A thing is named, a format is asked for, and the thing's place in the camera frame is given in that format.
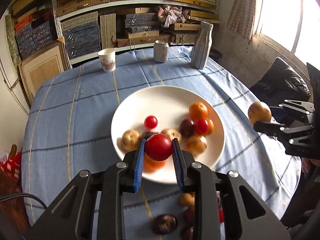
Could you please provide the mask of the person right hand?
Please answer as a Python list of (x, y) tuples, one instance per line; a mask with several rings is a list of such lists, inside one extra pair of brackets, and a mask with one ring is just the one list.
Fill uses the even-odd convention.
[(312, 164), (320, 167), (320, 160), (302, 158), (302, 171), (309, 173)]

